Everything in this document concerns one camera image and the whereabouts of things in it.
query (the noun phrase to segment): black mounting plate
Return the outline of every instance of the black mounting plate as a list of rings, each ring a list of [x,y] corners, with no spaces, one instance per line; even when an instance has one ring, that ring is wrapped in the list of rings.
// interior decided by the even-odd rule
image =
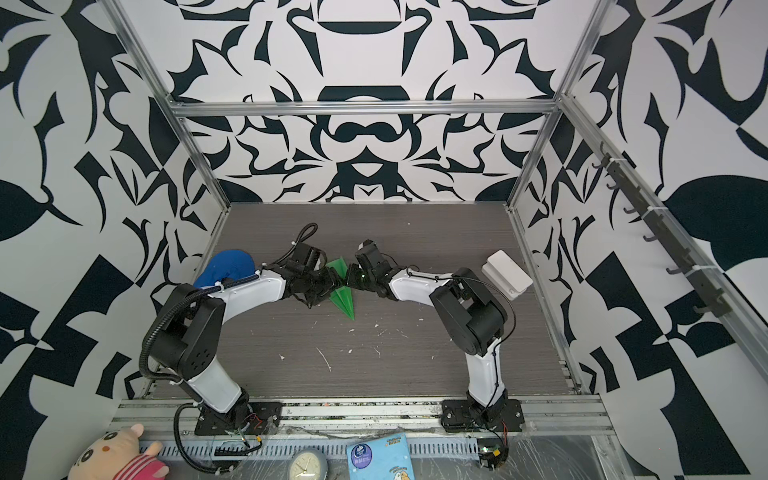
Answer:
[[[283,412],[283,404],[280,402],[249,402],[251,411],[250,424],[245,435],[262,435],[269,425],[270,418],[275,425],[280,424],[280,415]],[[221,422],[214,415],[206,415],[202,420],[197,420],[194,429],[195,435],[226,435],[225,431],[231,425]]]
[[[484,431],[485,429],[478,427],[470,410],[471,406],[472,402],[469,400],[443,400],[440,424],[445,431],[448,433]],[[518,400],[507,399],[502,410],[487,426],[493,432],[501,434],[504,431],[502,423],[507,425],[508,432],[522,432],[525,417]]]

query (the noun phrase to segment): clear plastic wrap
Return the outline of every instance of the clear plastic wrap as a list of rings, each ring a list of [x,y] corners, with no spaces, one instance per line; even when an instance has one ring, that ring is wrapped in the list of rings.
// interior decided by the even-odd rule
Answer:
[[[323,451],[328,458],[327,480],[349,480],[347,445],[397,433],[390,430],[374,435],[345,437],[317,435],[300,429],[277,431],[274,427],[271,432],[271,435],[263,436],[261,450],[243,460],[233,472],[221,477],[233,480],[282,480],[288,478],[293,454],[305,447],[313,447]],[[481,467],[478,462],[484,444],[488,443],[488,450],[493,452],[493,444],[498,443],[498,439],[491,434],[478,439],[461,434],[400,432],[405,432],[411,451],[414,478],[410,480],[593,480],[621,477],[618,475],[621,467],[617,467],[619,464],[614,444],[605,435],[558,435],[551,429],[539,432],[529,422],[523,432],[508,437],[506,461],[491,470]],[[237,442],[228,445],[242,448]],[[180,458],[162,459],[170,467],[167,480],[212,478],[211,475],[195,472]]]

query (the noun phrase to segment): purple oval label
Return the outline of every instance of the purple oval label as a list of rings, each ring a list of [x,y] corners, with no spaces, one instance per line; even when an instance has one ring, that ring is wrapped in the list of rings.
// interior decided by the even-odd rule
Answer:
[[[373,460],[373,452],[365,443],[355,445],[355,448],[352,449],[352,465],[357,468],[367,467],[371,464],[371,460]]]

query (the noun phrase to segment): robotic arm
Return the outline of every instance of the robotic arm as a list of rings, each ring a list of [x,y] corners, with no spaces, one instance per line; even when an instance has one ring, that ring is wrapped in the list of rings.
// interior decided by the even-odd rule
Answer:
[[[311,308],[345,284],[320,260],[325,258],[322,250],[297,242],[289,254],[242,280],[224,280],[203,290],[177,286],[144,337],[139,359],[142,374],[180,384],[202,403],[203,415],[215,417],[222,430],[244,431],[251,413],[249,396],[219,364],[221,326],[246,310],[289,296]],[[390,300],[435,307],[453,342],[466,354],[469,413],[477,425],[493,423],[507,397],[498,355],[507,314],[484,283],[466,268],[428,276],[393,266],[371,240],[363,242],[356,259],[358,263],[349,266],[346,285]],[[149,370],[148,356],[172,373]]]

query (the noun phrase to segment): green paper airplane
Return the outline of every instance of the green paper airplane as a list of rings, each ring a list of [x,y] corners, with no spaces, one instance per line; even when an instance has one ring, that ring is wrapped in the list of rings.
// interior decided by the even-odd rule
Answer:
[[[343,258],[328,262],[328,266],[333,268],[342,279],[346,278],[346,262]],[[334,290],[331,293],[331,302],[350,319],[355,319],[355,311],[352,307],[352,290],[348,286],[341,286]]]

